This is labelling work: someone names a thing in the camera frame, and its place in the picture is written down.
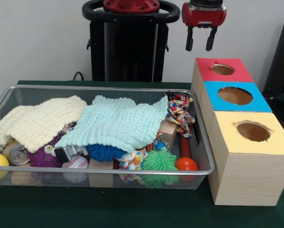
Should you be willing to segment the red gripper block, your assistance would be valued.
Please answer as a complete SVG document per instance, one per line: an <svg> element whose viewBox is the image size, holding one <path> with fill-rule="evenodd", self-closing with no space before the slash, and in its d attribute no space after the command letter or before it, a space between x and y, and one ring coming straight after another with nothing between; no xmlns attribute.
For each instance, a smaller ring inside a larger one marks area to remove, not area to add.
<svg viewBox="0 0 284 228"><path fill-rule="evenodd" d="M222 4L222 6L216 8L207 8L194 6L188 2L184 3L182 6L182 21L186 26L188 26L186 50L188 52L192 50L194 27L212 26L206 43L206 51L211 51L216 32L218 30L217 26L223 24L226 15L227 7L225 4Z"/></svg>

